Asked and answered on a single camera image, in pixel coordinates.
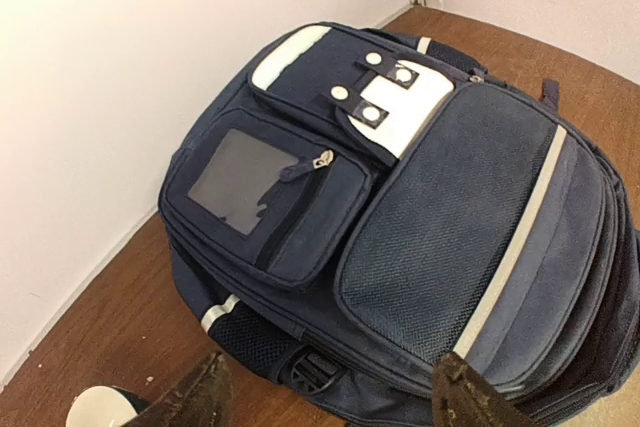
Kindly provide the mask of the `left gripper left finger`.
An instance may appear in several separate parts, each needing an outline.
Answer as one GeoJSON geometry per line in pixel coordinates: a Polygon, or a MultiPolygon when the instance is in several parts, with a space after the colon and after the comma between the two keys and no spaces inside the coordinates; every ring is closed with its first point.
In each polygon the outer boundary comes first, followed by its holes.
{"type": "Polygon", "coordinates": [[[161,398],[132,419],[134,427],[228,426],[232,388],[223,354],[204,357],[161,398]]]}

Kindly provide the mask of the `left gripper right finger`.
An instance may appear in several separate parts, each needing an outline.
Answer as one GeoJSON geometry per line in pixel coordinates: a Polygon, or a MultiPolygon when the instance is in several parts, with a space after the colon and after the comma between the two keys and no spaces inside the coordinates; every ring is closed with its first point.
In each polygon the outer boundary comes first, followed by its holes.
{"type": "Polygon", "coordinates": [[[432,411],[437,427],[537,426],[455,352],[434,367],[432,411]]]}

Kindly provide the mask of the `navy blue student backpack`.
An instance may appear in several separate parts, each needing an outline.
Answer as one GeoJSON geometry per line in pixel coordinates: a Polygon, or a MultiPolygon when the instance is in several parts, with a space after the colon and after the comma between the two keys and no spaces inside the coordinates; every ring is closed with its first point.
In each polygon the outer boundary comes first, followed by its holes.
{"type": "Polygon", "coordinates": [[[557,103],[427,37],[297,28],[171,159],[176,288],[234,359],[350,423],[430,425],[451,352],[562,422],[638,365],[639,233],[557,103]]]}

